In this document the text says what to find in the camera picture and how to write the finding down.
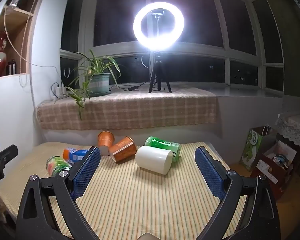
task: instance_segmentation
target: soda can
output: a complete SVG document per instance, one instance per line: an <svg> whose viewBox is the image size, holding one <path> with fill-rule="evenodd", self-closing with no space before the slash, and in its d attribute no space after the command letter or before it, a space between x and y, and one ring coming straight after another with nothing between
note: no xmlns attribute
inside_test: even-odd
<svg viewBox="0 0 300 240"><path fill-rule="evenodd" d="M165 141L165 140L161 140L157 137L150 136L146 140L145 145L172 151L172 156L173 156L172 161L173 162L176 162L179 158L180 150L181 150L181 144L180 143L168 142L168 141Z"/></svg>
<svg viewBox="0 0 300 240"><path fill-rule="evenodd" d="M60 156L53 156L47 160L46 169L50 177L58 175L61 171L69 171L71 165Z"/></svg>

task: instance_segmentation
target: tripod leg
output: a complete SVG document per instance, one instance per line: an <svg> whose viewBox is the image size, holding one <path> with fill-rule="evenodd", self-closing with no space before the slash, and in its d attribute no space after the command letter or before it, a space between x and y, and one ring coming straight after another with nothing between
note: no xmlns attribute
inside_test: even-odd
<svg viewBox="0 0 300 240"><path fill-rule="evenodd" d="M167 79L167 75L166 75L165 70L164 70L164 68L162 67L162 65L161 65L160 70L161 70L162 77L163 77L164 80L166 81L166 84L167 84L167 87L168 87L168 91L169 91L170 93L172 93L171 87L170 87L170 83L169 83L169 81L168 81L168 79Z"/></svg>
<svg viewBox="0 0 300 240"><path fill-rule="evenodd" d="M161 63L158 62L158 71L157 71L157 86L158 86L158 91L161 91L161 74L162 74L162 70L161 70Z"/></svg>
<svg viewBox="0 0 300 240"><path fill-rule="evenodd" d="M151 77L151 81L150 81L149 93L152 92L152 87L153 87L153 84L154 84L154 77L157 74L157 68L158 68L158 65L157 65L157 63L155 63L154 67L153 67L153 71L152 71L152 77Z"/></svg>

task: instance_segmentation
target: orange paper cup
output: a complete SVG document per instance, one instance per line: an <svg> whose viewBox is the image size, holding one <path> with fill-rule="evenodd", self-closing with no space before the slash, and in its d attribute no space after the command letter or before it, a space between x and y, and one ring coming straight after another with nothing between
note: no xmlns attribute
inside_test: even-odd
<svg viewBox="0 0 300 240"><path fill-rule="evenodd" d="M103 131L98 135L98 148L102 156L109 156L109 148L114 142L114 135L109 131Z"/></svg>
<svg viewBox="0 0 300 240"><path fill-rule="evenodd" d="M130 137L123 138L120 142L109 148L110 157L114 162L122 161L137 152L137 147Z"/></svg>

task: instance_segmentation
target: screw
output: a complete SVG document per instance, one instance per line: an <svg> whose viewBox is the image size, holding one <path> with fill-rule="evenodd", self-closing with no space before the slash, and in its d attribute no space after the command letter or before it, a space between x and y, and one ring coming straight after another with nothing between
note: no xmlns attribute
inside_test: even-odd
<svg viewBox="0 0 300 240"><path fill-rule="evenodd" d="M68 175L68 171L60 171L59 175L60 177L65 177Z"/></svg>
<svg viewBox="0 0 300 240"><path fill-rule="evenodd" d="M237 172L235 172L234 170L229 170L229 171L227 171L227 173L229 176L237 175Z"/></svg>
<svg viewBox="0 0 300 240"><path fill-rule="evenodd" d="M37 179L37 177L38 177L37 175L31 175L29 180L34 181Z"/></svg>
<svg viewBox="0 0 300 240"><path fill-rule="evenodd" d="M263 175L263 174L260 174L259 178L262 179L262 180L266 180L267 179L267 177L265 175Z"/></svg>

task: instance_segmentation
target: checkered blanket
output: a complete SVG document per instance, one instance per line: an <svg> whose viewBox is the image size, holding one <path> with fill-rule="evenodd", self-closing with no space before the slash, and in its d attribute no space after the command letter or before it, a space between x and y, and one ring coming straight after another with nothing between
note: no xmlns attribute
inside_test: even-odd
<svg viewBox="0 0 300 240"><path fill-rule="evenodd" d="M197 88L174 88L149 94L146 89L123 91L86 100L79 118L72 98L43 103L37 108L42 129L103 130L140 129L215 123L217 97Z"/></svg>

